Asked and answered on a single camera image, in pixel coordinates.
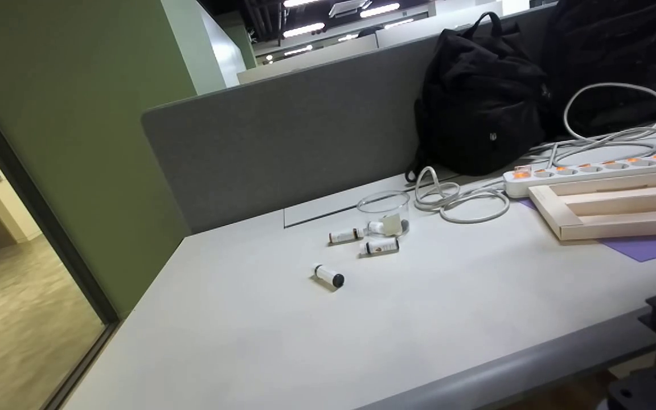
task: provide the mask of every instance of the white cable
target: white cable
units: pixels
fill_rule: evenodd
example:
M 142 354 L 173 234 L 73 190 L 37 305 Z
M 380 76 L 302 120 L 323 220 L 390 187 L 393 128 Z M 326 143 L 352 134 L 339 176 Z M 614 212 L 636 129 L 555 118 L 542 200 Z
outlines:
M 570 112 L 573 108 L 573 103 L 591 92 L 591 89 L 631 89 L 631 92 L 639 92 L 639 94 L 647 94 L 652 97 L 656 97 L 656 92 L 654 89 L 647 89 L 647 87 L 639 87 L 639 84 L 627 84 L 627 81 L 595 81 L 595 84 L 587 84 L 587 87 L 580 87 L 571 97 L 570 103 L 565 105 L 563 110 L 563 126 L 565 129 L 570 133 L 570 137 L 573 137 L 577 142 L 557 142 L 557 143 L 552 143 L 552 155 L 546 159 L 549 167 L 555 167 L 557 161 L 571 157 L 571 155 L 578 155 L 578 152 L 587 152 L 587 150 L 595 150 L 595 147 L 604 147 L 604 145 L 632 145 L 632 147 L 642 147 L 642 152 L 632 152 L 632 155 L 623 155 L 623 157 L 639 157 L 639 155 L 656 155 L 656 143 L 639 143 L 636 138 L 645 138 L 645 137 L 652 137 L 656 133 L 656 120 L 652 126 L 645 126 L 645 128 L 627 128 L 627 129 L 619 129 L 619 133 L 605 133 L 605 134 L 578 134 L 571 124 L 570 124 Z
M 432 177 L 432 183 L 429 187 L 421 187 L 424 176 Z M 450 220 L 450 223 L 491 220 L 491 218 L 498 218 L 501 214 L 506 214 L 509 210 L 509 200 L 503 191 L 489 190 L 489 184 L 496 184 L 496 180 L 483 184 L 483 190 L 462 191 L 462 187 L 458 183 L 439 183 L 437 170 L 432 167 L 424 167 L 416 183 L 415 183 L 415 207 L 421 212 L 435 212 L 443 220 Z M 478 218 L 455 218 L 448 214 L 458 204 L 468 203 L 468 200 L 481 200 L 481 198 L 496 198 L 503 204 L 498 212 L 487 214 L 487 217 L 478 217 Z
M 595 84 L 587 84 L 587 87 L 580 87 L 571 97 L 570 103 L 565 105 L 563 110 L 563 126 L 565 129 L 573 137 L 573 138 L 580 138 L 580 142 L 587 142 L 590 137 L 585 134 L 578 134 L 571 126 L 570 126 L 570 112 L 571 112 L 571 105 L 578 100 L 578 96 L 591 92 L 591 89 L 631 89 L 631 92 L 639 92 L 639 94 L 647 94 L 647 96 L 654 96 L 656 97 L 656 92 L 654 89 L 647 89 L 647 87 L 639 87 L 639 84 L 629 84 L 629 81 L 595 81 Z M 601 137 L 601 138 L 614 138 L 614 137 L 622 137 L 627 134 L 629 129 L 619 129 L 619 133 L 609 133 L 609 134 L 595 134 L 595 137 Z

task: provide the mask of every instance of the floor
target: floor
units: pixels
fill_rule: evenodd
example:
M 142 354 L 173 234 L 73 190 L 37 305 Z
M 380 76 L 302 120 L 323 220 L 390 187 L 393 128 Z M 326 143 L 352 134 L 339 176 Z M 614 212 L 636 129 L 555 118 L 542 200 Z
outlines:
M 40 237 L 0 248 L 0 407 L 40 407 L 102 324 Z

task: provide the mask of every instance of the black backpack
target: black backpack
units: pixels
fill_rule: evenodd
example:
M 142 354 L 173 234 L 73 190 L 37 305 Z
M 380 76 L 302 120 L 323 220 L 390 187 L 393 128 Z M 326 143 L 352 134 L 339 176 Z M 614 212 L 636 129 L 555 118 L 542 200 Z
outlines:
M 542 68 L 546 134 L 565 134 L 563 110 L 595 81 L 631 81 L 656 92 L 656 0 L 557 0 L 552 12 Z M 656 120 L 656 100 L 639 92 L 595 89 L 578 97 L 570 126 L 604 134 Z
M 476 40 L 483 19 L 487 38 Z M 478 176 L 507 167 L 544 138 L 538 103 L 544 76 L 503 31 L 496 14 L 483 14 L 464 31 L 443 29 L 421 96 L 415 103 L 416 157 L 406 177 L 429 163 Z

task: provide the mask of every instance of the wooden board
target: wooden board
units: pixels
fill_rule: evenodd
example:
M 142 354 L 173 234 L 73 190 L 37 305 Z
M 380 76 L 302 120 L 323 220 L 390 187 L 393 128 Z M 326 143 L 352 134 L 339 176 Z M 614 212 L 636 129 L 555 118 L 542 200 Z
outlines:
M 656 234 L 656 173 L 529 191 L 560 242 Z

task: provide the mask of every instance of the power strip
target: power strip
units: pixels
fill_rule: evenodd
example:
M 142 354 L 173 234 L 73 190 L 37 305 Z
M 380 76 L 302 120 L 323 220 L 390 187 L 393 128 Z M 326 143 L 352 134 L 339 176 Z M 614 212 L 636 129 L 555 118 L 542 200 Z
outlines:
M 573 167 L 520 167 L 515 170 L 503 173 L 506 194 L 509 198 L 529 198 L 529 187 L 536 184 L 563 184 L 578 180 L 604 180 L 616 176 L 639 176 L 656 173 L 656 155 L 652 157 L 631 157 L 631 159 L 611 159 L 595 163 L 573 163 Z

